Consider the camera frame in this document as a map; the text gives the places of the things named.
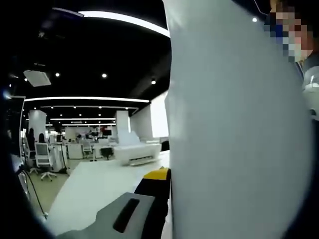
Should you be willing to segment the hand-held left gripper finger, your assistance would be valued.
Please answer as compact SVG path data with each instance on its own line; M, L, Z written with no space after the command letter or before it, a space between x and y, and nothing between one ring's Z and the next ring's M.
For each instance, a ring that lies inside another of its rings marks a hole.
M134 192L126 192L97 212L82 230L59 239L160 239L168 215L171 170L161 167L146 174Z

